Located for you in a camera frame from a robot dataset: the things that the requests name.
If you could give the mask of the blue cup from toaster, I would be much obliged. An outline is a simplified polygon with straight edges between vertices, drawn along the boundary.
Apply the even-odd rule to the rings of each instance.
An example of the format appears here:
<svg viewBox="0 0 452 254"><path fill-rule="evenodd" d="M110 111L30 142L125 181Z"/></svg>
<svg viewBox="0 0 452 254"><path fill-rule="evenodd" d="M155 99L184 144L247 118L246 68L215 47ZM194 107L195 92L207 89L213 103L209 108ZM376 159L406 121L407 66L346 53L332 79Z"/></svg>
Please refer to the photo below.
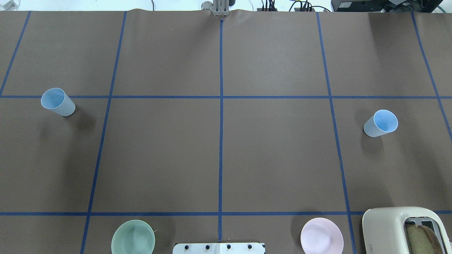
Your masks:
<svg viewBox="0 0 452 254"><path fill-rule="evenodd" d="M76 105L61 88L48 89L41 96L41 106L55 114L68 117L75 112Z"/></svg>

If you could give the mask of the pink plastic bowl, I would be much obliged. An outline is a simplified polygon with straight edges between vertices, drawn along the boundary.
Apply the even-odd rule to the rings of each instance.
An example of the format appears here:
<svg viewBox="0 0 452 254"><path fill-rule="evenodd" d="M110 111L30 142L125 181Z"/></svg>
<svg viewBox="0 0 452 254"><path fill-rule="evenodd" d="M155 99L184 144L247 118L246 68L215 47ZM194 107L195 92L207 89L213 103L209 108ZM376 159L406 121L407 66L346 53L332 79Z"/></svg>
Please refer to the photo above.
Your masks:
<svg viewBox="0 0 452 254"><path fill-rule="evenodd" d="M344 238L339 227L323 217L309 220L300 233L305 254L342 254Z"/></svg>

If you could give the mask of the green plastic bowl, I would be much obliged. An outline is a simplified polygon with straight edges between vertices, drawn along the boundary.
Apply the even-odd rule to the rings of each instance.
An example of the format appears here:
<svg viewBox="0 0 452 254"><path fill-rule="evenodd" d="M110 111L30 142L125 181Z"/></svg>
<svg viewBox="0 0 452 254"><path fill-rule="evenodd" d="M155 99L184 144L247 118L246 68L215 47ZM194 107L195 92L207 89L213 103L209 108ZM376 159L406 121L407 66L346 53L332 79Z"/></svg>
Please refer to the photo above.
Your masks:
<svg viewBox="0 0 452 254"><path fill-rule="evenodd" d="M118 227L111 241L113 254L152 254L156 238L152 227L142 220L130 220Z"/></svg>

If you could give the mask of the blue cup near toaster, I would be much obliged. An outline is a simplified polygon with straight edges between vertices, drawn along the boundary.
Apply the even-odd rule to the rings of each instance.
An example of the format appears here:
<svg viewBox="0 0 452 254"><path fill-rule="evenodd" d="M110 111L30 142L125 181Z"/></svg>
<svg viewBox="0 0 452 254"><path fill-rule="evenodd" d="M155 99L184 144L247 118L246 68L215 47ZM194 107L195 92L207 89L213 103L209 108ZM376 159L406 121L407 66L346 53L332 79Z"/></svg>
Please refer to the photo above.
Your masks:
<svg viewBox="0 0 452 254"><path fill-rule="evenodd" d="M369 137L379 137L394 132L398 127L398 119L392 111L381 109L375 112L363 126Z"/></svg>

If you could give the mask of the cream two-slot toaster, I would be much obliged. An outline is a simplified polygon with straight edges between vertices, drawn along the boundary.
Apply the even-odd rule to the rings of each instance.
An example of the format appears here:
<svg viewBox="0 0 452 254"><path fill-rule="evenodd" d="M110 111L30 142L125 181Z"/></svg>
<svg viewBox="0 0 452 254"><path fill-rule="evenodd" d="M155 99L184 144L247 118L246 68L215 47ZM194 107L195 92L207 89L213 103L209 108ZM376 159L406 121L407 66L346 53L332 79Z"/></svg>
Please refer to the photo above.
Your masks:
<svg viewBox="0 0 452 254"><path fill-rule="evenodd" d="M410 254L406 226L423 225L434 231L443 254L451 253L451 240L439 216L417 206L383 207L367 210L362 219L367 254Z"/></svg>

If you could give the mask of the toast bread slice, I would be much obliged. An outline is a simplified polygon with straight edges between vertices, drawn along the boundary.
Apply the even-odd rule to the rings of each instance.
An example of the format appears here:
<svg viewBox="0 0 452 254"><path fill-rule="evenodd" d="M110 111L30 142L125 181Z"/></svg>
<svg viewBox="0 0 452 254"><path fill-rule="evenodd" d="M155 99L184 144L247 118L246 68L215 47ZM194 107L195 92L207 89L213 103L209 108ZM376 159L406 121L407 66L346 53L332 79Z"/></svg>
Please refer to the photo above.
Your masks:
<svg viewBox="0 0 452 254"><path fill-rule="evenodd" d="M407 225L406 233L411 254L443 254L439 238L429 227Z"/></svg>

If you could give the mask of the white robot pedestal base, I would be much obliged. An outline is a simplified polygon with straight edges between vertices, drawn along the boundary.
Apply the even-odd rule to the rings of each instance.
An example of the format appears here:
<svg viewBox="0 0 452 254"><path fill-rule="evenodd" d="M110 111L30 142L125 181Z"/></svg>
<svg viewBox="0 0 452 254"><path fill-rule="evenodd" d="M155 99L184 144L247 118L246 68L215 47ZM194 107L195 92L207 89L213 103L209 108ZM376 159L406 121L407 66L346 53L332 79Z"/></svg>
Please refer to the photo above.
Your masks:
<svg viewBox="0 0 452 254"><path fill-rule="evenodd" d="M173 254L265 254L264 243L180 243L176 244Z"/></svg>

